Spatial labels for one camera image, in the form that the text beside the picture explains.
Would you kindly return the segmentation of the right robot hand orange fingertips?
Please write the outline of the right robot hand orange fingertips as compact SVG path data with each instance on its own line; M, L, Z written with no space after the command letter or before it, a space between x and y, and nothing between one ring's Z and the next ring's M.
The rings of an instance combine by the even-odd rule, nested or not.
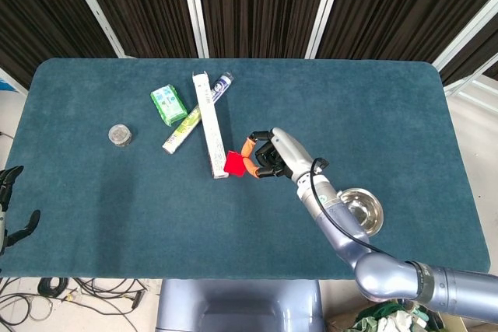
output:
M306 149L281 128L254 131L240 154L246 171L257 179L285 176L297 183L313 162Z

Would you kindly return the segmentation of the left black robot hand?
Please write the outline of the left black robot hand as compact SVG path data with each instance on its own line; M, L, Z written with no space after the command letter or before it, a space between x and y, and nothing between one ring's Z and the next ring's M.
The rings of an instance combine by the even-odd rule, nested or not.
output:
M4 254L6 248L14 246L21 239L30 236L40 221L40 210L34 210L24 228L8 234L6 216L12 197L12 188L23 169L23 166L14 166L13 168L1 171L1 255Z

